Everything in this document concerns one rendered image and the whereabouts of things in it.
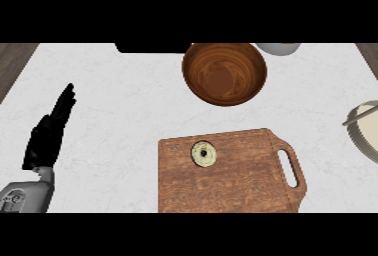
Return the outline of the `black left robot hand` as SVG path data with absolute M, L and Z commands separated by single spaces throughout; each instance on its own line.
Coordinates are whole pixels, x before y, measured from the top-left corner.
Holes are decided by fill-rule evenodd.
M 74 105 L 74 85 L 68 84 L 58 98 L 52 113 L 43 116 L 37 126 L 31 130 L 22 162 L 24 170 L 33 170 L 42 166 L 52 167 L 55 165 L 61 151 L 64 129 Z

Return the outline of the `brown wooden cutting board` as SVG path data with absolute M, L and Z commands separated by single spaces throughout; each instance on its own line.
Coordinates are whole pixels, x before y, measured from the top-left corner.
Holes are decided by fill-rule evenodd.
M 207 168 L 191 156 L 200 141 L 217 152 Z M 266 128 L 158 142 L 161 212 L 296 212 L 306 191 L 294 149 Z

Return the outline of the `cream tiered basket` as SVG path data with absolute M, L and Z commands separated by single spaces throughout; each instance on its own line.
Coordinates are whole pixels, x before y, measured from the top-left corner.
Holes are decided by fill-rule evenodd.
M 378 164 L 378 100 L 352 109 L 343 125 L 358 149 Z

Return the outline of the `black appliance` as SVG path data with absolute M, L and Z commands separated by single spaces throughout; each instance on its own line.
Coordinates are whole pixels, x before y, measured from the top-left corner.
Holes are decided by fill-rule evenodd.
M 185 53 L 189 43 L 117 43 L 121 53 Z

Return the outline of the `brown wooden bowl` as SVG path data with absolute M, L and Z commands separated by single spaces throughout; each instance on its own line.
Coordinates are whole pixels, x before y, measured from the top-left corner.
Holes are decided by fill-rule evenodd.
M 182 73 L 201 100 L 235 106 L 263 89 L 267 65 L 250 43 L 194 43 L 183 56 Z

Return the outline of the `white round bowl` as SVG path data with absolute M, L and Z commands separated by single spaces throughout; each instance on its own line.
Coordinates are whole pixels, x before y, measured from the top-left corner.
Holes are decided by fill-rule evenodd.
M 288 56 L 297 51 L 300 43 L 257 43 L 257 46 L 275 56 Z

